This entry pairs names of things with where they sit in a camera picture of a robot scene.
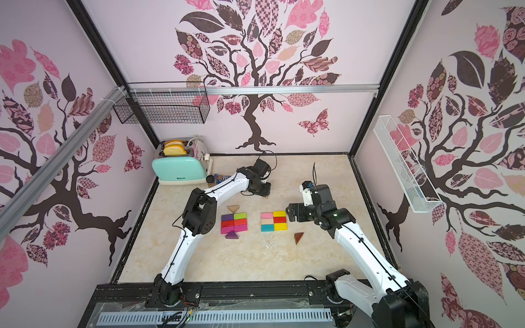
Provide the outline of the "natural wood triangle block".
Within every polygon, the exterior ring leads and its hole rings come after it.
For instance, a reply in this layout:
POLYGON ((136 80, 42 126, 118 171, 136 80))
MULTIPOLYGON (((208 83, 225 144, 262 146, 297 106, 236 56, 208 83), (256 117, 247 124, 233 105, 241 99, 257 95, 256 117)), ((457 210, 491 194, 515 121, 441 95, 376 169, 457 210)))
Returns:
POLYGON ((227 206, 227 209, 231 213, 235 214, 240 209, 240 206, 239 205, 229 205, 229 206, 227 206))

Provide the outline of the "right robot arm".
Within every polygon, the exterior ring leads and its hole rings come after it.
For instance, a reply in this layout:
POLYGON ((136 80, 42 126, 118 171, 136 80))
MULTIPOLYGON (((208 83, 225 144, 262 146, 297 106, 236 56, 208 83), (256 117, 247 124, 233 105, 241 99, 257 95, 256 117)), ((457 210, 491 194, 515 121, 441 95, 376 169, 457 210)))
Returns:
POLYGON ((426 288, 395 269, 347 209, 339 209, 332 199, 305 196, 303 203, 288 205, 286 213, 297 221, 311 221, 328 232, 365 274, 368 284, 345 270, 328 277, 331 300, 354 304, 376 327, 433 327, 426 288))

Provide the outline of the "purple triangle block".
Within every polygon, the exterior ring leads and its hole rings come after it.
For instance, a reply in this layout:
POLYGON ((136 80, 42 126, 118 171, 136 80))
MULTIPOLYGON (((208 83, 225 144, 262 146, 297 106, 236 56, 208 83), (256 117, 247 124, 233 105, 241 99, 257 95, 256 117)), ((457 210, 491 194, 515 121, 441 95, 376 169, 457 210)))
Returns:
POLYGON ((226 239, 230 239, 230 240, 237 240, 239 238, 239 236, 237 235, 236 232, 234 231, 230 231, 226 234, 225 236, 226 239))

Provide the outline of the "magenta block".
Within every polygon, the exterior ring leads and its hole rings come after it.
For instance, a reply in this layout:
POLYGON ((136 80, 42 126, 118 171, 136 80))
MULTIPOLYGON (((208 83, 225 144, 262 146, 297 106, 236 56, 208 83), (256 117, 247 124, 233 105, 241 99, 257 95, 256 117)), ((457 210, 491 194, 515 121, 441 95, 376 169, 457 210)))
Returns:
POLYGON ((234 232, 235 231, 235 227, 234 226, 227 226, 227 227, 221 227, 221 234, 222 235, 226 235, 230 232, 234 232))
POLYGON ((247 224, 234 226, 234 232, 245 232, 245 231, 247 231, 247 224))

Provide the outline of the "teal rectangular block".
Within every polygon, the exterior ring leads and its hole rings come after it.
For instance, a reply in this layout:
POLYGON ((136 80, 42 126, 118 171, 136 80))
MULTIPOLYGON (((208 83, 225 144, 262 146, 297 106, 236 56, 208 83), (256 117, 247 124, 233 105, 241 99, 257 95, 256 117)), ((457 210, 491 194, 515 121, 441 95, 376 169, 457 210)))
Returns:
POLYGON ((262 232, 273 232, 274 230, 275 228, 273 224, 265 224, 261 226, 262 232))

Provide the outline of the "red block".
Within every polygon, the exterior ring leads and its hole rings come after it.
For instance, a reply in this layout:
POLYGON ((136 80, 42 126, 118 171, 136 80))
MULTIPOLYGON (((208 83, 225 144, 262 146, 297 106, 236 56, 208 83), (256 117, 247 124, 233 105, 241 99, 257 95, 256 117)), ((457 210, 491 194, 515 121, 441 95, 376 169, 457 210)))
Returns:
POLYGON ((286 224, 287 223, 287 218, 286 217, 274 217, 273 218, 273 223, 274 224, 286 224))
POLYGON ((233 227, 234 225, 235 225, 234 220, 228 220, 228 221, 221 222, 221 228, 229 228, 229 227, 233 227))
POLYGON ((247 225, 247 219, 236 219, 234 221, 234 226, 246 226, 247 225))

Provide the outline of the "purple rectangular block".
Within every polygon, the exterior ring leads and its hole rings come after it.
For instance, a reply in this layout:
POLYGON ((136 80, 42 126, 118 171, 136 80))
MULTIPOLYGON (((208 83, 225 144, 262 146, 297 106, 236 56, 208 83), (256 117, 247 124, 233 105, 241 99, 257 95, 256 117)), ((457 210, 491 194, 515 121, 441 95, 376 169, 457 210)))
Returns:
POLYGON ((235 216, 233 214, 227 214, 227 215, 221 216, 222 221, 233 221, 234 219, 235 219, 235 216))

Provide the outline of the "lime green block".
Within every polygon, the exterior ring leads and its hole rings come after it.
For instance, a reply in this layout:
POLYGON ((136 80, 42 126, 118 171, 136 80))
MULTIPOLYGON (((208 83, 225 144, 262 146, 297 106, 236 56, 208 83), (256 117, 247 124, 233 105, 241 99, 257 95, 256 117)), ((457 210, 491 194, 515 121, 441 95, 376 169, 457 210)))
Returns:
POLYGON ((235 213, 234 214, 235 220, 246 219, 246 218, 247 218, 247 213, 235 213))

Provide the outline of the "yellow block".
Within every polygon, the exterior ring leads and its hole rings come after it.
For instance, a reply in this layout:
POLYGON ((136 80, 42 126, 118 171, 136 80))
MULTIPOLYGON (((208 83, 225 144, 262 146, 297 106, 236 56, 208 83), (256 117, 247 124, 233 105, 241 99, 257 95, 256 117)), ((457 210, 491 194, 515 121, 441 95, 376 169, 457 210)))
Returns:
POLYGON ((274 224, 274 230, 275 231, 286 231, 288 230, 288 224, 287 223, 277 223, 274 224))
POLYGON ((280 210, 280 211, 274 211, 273 216, 274 217, 287 217, 287 214, 284 210, 280 210))

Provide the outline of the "brown triangle block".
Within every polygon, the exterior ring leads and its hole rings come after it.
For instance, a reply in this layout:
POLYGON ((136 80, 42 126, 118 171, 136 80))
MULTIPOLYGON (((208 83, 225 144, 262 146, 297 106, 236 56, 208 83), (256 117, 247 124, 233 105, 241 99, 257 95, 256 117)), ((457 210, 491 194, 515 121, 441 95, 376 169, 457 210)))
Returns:
POLYGON ((301 241, 303 235, 304 235, 303 232, 297 232, 297 233, 294 234, 294 241, 295 241, 296 245, 299 244, 299 242, 301 241))

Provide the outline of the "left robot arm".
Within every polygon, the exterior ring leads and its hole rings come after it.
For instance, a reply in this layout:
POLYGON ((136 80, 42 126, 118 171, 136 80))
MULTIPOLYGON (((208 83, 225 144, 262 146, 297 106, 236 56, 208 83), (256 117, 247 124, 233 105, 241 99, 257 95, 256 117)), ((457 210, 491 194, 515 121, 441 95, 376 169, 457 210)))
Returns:
POLYGON ((181 300, 181 284, 185 271, 198 243, 215 226, 217 208, 236 194, 247 191, 267 197, 271 184, 267 182, 270 173, 260 173, 254 167, 242 167, 218 184, 207 189, 194 189, 182 212, 181 234, 172 255, 154 279, 159 301, 164 306, 175 306, 181 300))

